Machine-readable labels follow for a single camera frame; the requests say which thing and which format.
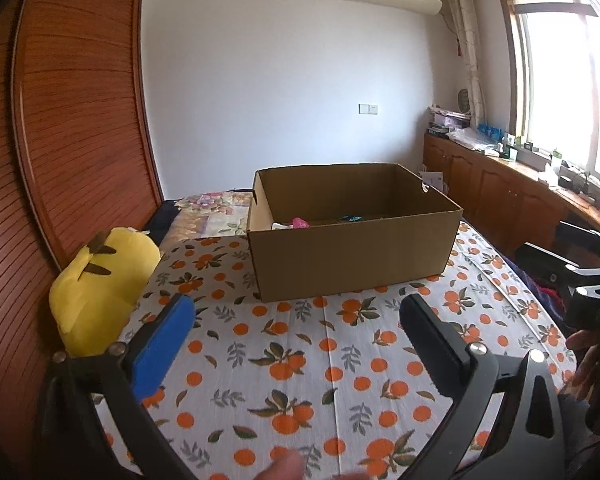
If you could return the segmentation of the left hand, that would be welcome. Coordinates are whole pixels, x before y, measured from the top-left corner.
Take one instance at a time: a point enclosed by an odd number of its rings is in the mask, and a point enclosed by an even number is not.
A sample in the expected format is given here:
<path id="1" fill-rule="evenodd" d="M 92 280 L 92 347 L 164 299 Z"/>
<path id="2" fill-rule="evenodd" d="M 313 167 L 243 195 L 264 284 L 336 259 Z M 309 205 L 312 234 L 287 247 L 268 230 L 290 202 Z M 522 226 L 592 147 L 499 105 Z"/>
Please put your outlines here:
<path id="1" fill-rule="evenodd" d="M 296 450 L 286 451 L 259 472 L 254 480 L 303 480 L 306 478 L 306 460 Z M 338 474 L 332 480 L 370 480 L 364 470 Z"/>

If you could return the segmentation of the right hand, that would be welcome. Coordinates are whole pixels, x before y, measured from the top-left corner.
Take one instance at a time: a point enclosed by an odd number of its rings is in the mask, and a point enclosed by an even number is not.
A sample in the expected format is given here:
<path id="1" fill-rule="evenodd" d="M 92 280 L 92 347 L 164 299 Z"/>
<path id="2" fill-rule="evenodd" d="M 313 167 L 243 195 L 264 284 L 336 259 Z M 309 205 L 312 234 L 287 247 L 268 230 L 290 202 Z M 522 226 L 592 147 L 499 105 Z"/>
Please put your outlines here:
<path id="1" fill-rule="evenodd" d="M 565 432 L 588 428 L 600 436 L 600 332 L 579 330 L 566 344 L 581 359 L 558 396 Z"/>

